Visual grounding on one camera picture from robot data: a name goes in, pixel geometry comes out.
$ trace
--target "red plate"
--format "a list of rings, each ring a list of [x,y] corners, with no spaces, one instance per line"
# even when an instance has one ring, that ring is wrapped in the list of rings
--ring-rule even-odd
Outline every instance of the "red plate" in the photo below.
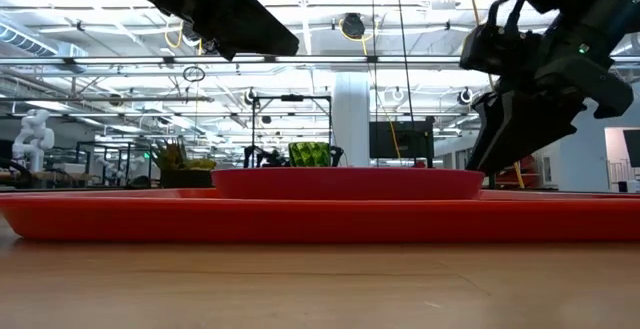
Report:
[[[416,168],[260,168],[218,170],[221,198],[287,200],[473,199],[484,174]]]
[[[171,242],[640,240],[640,196],[481,192],[477,200],[216,199],[215,189],[0,194],[25,238]]]

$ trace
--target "ventilation duct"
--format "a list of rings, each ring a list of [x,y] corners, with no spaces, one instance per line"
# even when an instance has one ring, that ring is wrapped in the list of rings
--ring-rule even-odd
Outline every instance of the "ventilation duct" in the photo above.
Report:
[[[39,57],[87,56],[87,52],[75,44],[39,38],[29,29],[7,19],[0,19],[0,41]],[[82,73],[86,70],[85,66],[75,64],[58,65],[57,67],[74,73]]]

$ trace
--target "ceiling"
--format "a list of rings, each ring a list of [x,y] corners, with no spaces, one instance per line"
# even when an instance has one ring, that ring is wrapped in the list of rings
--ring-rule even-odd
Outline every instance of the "ceiling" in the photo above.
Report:
[[[457,103],[458,93],[464,88],[475,93],[488,88],[489,78],[485,74],[462,71],[455,64],[455,56],[460,54],[466,34],[475,25],[472,0],[400,0],[402,10],[398,0],[259,1],[298,36],[298,55],[362,57],[366,52],[378,57],[407,55],[423,59],[415,59],[416,63],[410,65],[409,70],[402,60],[387,62],[377,65],[374,73],[366,62],[263,63],[240,58],[236,63],[196,63],[199,68],[196,74],[201,70],[206,75],[197,83],[190,83],[183,76],[185,69],[196,65],[194,63],[144,65],[137,60],[104,61],[81,65],[81,68],[73,68],[74,72],[60,65],[24,61],[0,67],[4,70],[0,93],[42,99],[76,98],[78,102],[63,103],[66,108],[56,107],[59,109],[56,111],[76,114],[76,118],[83,118],[85,124],[93,125],[97,133],[107,134],[107,137],[139,133],[193,134],[197,127],[200,139],[192,143],[194,147],[211,144],[212,138],[216,137],[222,140],[215,139],[214,144],[231,154],[239,145],[246,144],[251,135],[248,129],[251,117],[247,117],[250,105],[244,100],[249,90],[261,96],[331,95],[336,73],[370,72],[371,112],[378,112],[379,120],[383,120],[381,113],[384,111],[402,120],[407,119],[404,113],[409,111],[408,87],[411,88],[413,110],[423,113],[422,116],[467,113],[469,108]],[[480,19],[486,16],[493,1],[475,0]],[[507,3],[501,7],[499,21],[505,20],[511,6],[512,3]],[[346,13],[361,15],[367,27],[366,35],[370,37],[364,45],[360,41],[347,40],[336,25]],[[64,48],[58,52],[60,56],[182,57],[199,54],[197,42],[181,38],[179,18],[164,16],[146,0],[0,0],[0,14],[0,24],[11,25],[48,47]],[[555,15],[540,15],[525,6],[520,26],[540,31]],[[616,54],[637,54],[632,51],[629,39],[625,39]],[[0,53],[5,57],[33,58],[33,54],[6,43],[0,43]],[[448,64],[430,61],[429,58],[436,56],[445,59],[453,56],[454,60],[447,59]],[[91,101],[115,94],[124,100],[133,98],[131,100],[136,101],[115,102],[117,105]],[[29,105],[6,106],[5,111],[11,109],[19,113],[27,107]],[[271,123],[258,123],[260,133],[265,134],[260,139],[262,144],[281,146],[287,141],[300,140],[298,135],[324,138],[328,118],[323,110],[328,107],[320,101],[270,104],[262,114],[272,117]],[[158,119],[157,113],[169,113],[163,117],[166,119],[172,112],[186,113],[176,121],[189,129],[171,120],[167,123]],[[127,116],[114,117],[117,113]],[[445,137],[444,131],[455,127],[460,118],[440,116],[437,119]],[[130,128],[126,133],[120,130],[123,127],[140,130]],[[280,136],[276,139],[266,135],[277,131]],[[290,138],[285,137],[288,133],[291,133]]]

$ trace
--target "white humanoid robot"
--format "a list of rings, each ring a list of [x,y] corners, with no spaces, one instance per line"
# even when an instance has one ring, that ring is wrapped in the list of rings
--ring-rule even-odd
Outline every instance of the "white humanoid robot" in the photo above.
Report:
[[[44,151],[53,148],[55,143],[54,132],[46,125],[49,115],[49,112],[43,109],[29,110],[27,116],[22,118],[22,129],[13,142],[13,161],[26,167],[28,156],[29,170],[32,173],[42,171]],[[31,142],[24,144],[31,137]]]

